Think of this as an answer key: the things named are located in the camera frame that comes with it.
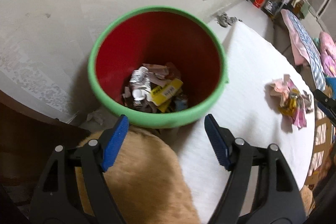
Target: white mattress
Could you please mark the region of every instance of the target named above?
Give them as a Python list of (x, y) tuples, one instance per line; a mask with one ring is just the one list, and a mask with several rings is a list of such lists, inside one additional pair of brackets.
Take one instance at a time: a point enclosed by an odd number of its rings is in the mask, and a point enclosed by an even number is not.
[[(209, 113), (220, 126), (229, 128), (235, 137), (244, 138), (251, 145), (278, 144), (301, 189), (314, 144), (315, 115), (308, 114), (307, 128), (298, 130), (277, 111), (277, 100), (268, 95), (267, 86), (285, 73), (290, 74), (301, 92), (310, 92), (308, 86), (285, 57), (244, 23), (237, 22), (231, 28), (223, 46), (230, 83)], [(171, 146), (179, 157), (201, 221), (207, 223), (230, 173), (218, 164), (204, 130), (204, 117), (180, 128)], [(250, 211), (256, 178), (257, 168), (253, 168), (241, 214)]]

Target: wall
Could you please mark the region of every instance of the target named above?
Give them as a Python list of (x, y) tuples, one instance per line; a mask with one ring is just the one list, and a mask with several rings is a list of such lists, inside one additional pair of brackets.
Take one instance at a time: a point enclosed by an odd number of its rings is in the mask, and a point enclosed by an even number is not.
[(237, 0), (1, 0), (0, 89), (69, 121), (96, 106), (86, 60), (105, 27), (144, 5), (171, 5), (206, 19)]
[(310, 37), (320, 37), (320, 32), (322, 32), (322, 28), (319, 23), (316, 21), (316, 18), (308, 13), (307, 16), (301, 20), (301, 24), (306, 28)]

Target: blue checkered blanket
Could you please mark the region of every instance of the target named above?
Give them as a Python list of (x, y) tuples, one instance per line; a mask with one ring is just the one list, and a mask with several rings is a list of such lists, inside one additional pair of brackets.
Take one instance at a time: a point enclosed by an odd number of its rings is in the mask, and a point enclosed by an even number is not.
[(294, 28), (299, 34), (299, 37), (302, 41), (302, 43), (305, 45), (307, 49), (308, 56), (310, 58), (310, 68), (311, 73), (314, 78), (315, 86), (317, 89), (324, 91), (326, 88), (326, 80), (324, 78), (324, 70), (322, 67), (321, 59), (319, 52), (314, 45), (313, 40), (310, 38), (309, 34), (307, 33), (306, 29), (302, 26), (300, 21), (297, 19), (297, 17), (288, 11), (288, 17), (293, 23)]

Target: blue gripper pad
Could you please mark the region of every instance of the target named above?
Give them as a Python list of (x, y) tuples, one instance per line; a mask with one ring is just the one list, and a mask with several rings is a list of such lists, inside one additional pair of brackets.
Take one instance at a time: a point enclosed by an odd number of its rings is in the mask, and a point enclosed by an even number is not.
[(317, 103), (317, 106), (320, 110), (324, 112), (325, 115), (327, 115), (329, 119), (332, 119), (334, 117), (333, 114), (326, 107), (324, 107), (324, 105), (322, 105), (320, 102)]
[(231, 160), (229, 159), (229, 148), (221, 137), (221, 134), (219, 133), (220, 127), (212, 115), (206, 115), (204, 119), (204, 128), (219, 164), (228, 170), (231, 166)]
[(104, 150), (103, 161), (100, 166), (104, 172), (114, 164), (128, 132), (128, 126), (128, 118), (125, 115), (121, 115), (115, 126), (104, 130), (100, 136), (99, 142)]

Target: metal screw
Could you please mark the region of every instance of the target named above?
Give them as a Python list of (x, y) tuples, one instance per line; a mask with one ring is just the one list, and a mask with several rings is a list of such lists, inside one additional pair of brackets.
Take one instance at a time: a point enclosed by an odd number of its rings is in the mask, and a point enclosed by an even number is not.
[(278, 147), (275, 143), (272, 143), (269, 147), (270, 147), (270, 149), (272, 149), (273, 151), (278, 151), (278, 150), (279, 150), (279, 147)]
[(98, 141), (93, 139), (93, 140), (89, 140), (89, 146), (96, 146), (98, 144)]
[(235, 139), (235, 143), (237, 145), (243, 145), (245, 143), (245, 141), (242, 138), (237, 138), (237, 139)]
[(62, 145), (58, 145), (55, 147), (55, 151), (56, 152), (61, 152), (63, 150), (63, 146)]

